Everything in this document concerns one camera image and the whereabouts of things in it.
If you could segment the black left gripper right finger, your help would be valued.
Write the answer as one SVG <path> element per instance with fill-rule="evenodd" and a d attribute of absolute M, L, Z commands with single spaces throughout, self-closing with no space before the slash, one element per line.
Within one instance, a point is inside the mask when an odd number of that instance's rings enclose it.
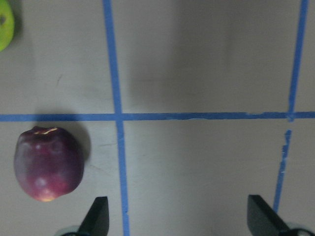
<path fill-rule="evenodd" d="M 260 195 L 248 195 L 247 226 L 252 236 L 280 236 L 290 230 Z"/>

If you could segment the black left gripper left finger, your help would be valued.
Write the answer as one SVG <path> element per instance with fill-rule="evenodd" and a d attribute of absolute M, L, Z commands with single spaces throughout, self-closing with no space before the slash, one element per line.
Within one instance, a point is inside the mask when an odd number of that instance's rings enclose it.
<path fill-rule="evenodd" d="M 81 223 L 79 236 L 107 236 L 109 232 L 109 207 L 107 197 L 96 197 Z"/>

